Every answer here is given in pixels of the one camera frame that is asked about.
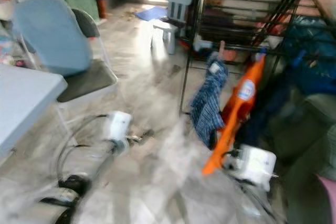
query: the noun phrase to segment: small white plastic chair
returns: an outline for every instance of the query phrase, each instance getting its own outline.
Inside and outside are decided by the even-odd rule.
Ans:
[[[167,0],[168,9],[167,15],[170,20],[174,20],[181,24],[185,24],[185,11],[192,0]],[[163,38],[168,39],[168,54],[173,55],[175,53],[175,33],[178,31],[178,27],[167,22],[163,22],[156,19],[152,22],[154,29],[163,30]]]

